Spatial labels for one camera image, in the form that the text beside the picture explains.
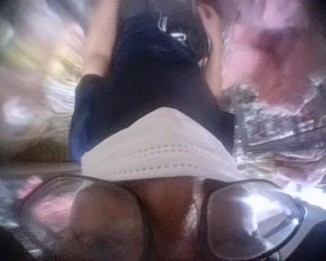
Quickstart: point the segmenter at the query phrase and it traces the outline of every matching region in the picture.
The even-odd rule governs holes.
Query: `black eyeglass frame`
[[[36,238],[36,236],[30,232],[30,230],[28,229],[28,225],[26,223],[27,219],[25,218],[24,214],[25,214],[25,209],[27,207],[29,207],[29,201],[31,200],[31,198],[33,198],[37,192],[39,192],[42,188],[47,187],[48,185],[50,185],[51,183],[55,182],[58,179],[68,179],[68,178],[72,178],[72,179],[79,179],[82,181],[90,181],[90,182],[94,182],[95,184],[104,184],[107,187],[114,187],[117,190],[120,190],[122,192],[124,192],[125,194],[127,194],[131,199],[134,200],[134,202],[137,203],[138,206],[138,210],[140,212],[141,215],[141,220],[142,220],[142,227],[143,227],[143,251],[142,251],[142,258],[141,260],[147,260],[147,257],[149,256],[150,253],[150,242],[152,242],[152,236],[153,236],[153,232],[151,229],[151,226],[149,225],[149,221],[148,218],[146,217],[145,214],[145,210],[143,207],[143,204],[141,202],[141,200],[139,199],[139,197],[133,193],[132,191],[130,191],[129,189],[120,186],[118,184],[114,184],[114,182],[110,182],[110,181],[105,181],[103,179],[98,179],[98,178],[93,178],[93,177],[88,177],[88,176],[76,176],[76,175],[72,175],[72,174],[66,174],[66,175],[60,175],[57,177],[53,177],[50,178],[46,181],[44,181],[43,183],[41,183],[40,185],[38,185],[33,191],[31,191],[24,199],[20,200],[18,202],[18,204],[15,207],[14,210],[14,214],[15,214],[15,218],[17,219],[18,223],[20,224],[20,226],[22,226],[24,233],[26,234],[26,236],[29,238],[29,240],[32,241],[32,243],[34,243],[36,246],[40,247],[43,251],[44,254],[46,254],[47,256],[53,257],[54,254],[53,252],[47,248],[39,239]],[[233,185],[239,185],[239,184],[245,184],[245,183],[267,183],[270,184],[278,189],[280,189],[280,186],[276,185],[273,182],[264,180],[264,179],[247,179],[247,180],[243,180],[243,181],[236,181],[236,182],[231,182],[231,183],[227,183],[226,185],[222,186],[219,189],[215,189],[212,190],[210,192],[208,192],[205,195],[205,198],[203,200],[202,203],[202,210],[201,210],[201,215],[200,215],[200,220],[198,222],[198,229],[197,229],[197,243],[196,243],[196,248],[198,249],[198,255],[200,255],[201,257],[203,257],[204,260],[208,260],[208,261],[234,261],[231,259],[224,259],[224,258],[220,258],[218,257],[212,250],[212,247],[208,244],[208,236],[207,236],[207,218],[208,218],[208,214],[207,214],[207,209],[208,209],[208,203],[210,200],[210,197],[220,191],[223,190],[225,188],[228,188],[230,186]],[[288,195],[288,198],[290,198],[292,200],[292,203],[298,208],[299,212],[300,212],[300,217],[298,220],[298,224],[296,225],[295,229],[291,232],[291,234],[282,242],[280,243],[278,246],[276,246],[275,248],[263,253],[262,255],[252,258],[252,259],[237,259],[237,261],[256,261],[256,260],[264,260],[270,256],[272,256],[273,254],[277,253],[281,248],[283,248],[293,237],[294,235],[299,231],[299,228],[301,227],[301,224],[303,223],[303,220],[306,216],[306,209],[305,207],[300,204],[298,201],[295,201],[293,197]]]

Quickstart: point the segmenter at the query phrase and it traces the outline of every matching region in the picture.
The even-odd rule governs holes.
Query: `person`
[[[234,120],[218,106],[221,18],[210,5],[197,8],[211,42],[202,72],[188,46],[159,28],[160,13],[140,13],[119,27],[121,4],[100,1],[92,15],[70,152],[83,175],[136,180],[134,192],[155,217],[157,257],[193,260],[195,230],[185,222],[200,179],[190,177],[243,179],[230,155]]]

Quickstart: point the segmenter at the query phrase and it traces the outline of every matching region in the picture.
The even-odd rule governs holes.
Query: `plastic wrap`
[[[326,41],[301,0],[220,1],[224,16],[222,89],[246,84],[260,101],[292,115],[326,75]]]
[[[231,110],[237,118],[235,157],[248,178],[291,182],[311,187],[326,175],[326,104],[321,91],[297,115],[259,103],[247,86],[233,93]]]

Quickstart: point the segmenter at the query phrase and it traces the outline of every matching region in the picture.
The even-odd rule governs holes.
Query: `pink fabric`
[[[312,97],[309,77],[326,67],[302,1],[228,0],[223,10],[238,14],[225,15],[223,89],[248,84],[265,103],[297,113]]]

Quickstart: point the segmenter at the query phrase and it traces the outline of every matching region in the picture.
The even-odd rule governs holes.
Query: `hand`
[[[213,45],[222,43],[222,21],[213,7],[207,4],[198,6],[199,17],[202,20],[204,30],[211,39]]]

